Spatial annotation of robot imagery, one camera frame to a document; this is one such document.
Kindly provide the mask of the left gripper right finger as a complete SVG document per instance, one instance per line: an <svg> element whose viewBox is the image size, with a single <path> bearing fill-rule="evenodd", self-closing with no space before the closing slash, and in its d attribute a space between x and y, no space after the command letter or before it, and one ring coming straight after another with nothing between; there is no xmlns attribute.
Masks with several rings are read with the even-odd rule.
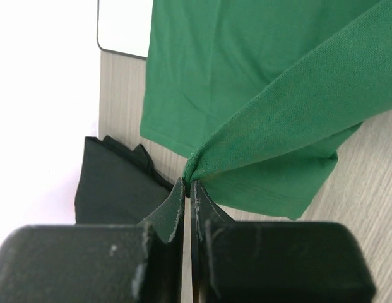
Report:
<svg viewBox="0 0 392 303"><path fill-rule="evenodd" d="M353 234L335 222L236 221L191 185L195 302L372 302Z"/></svg>

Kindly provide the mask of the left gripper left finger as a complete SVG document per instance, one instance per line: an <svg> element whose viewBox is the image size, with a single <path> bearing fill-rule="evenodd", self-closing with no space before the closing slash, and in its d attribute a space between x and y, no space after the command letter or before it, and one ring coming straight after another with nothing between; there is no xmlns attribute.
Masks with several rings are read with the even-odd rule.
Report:
<svg viewBox="0 0 392 303"><path fill-rule="evenodd" d="M0 247L0 302L179 302L184 184L136 225L27 225Z"/></svg>

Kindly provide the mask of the green t shirt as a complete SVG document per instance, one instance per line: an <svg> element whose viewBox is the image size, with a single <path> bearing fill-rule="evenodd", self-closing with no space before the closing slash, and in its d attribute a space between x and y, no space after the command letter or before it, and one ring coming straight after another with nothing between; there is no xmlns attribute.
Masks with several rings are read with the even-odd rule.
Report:
<svg viewBox="0 0 392 303"><path fill-rule="evenodd" d="M392 1L155 1L142 137L214 201L298 219L392 109Z"/></svg>

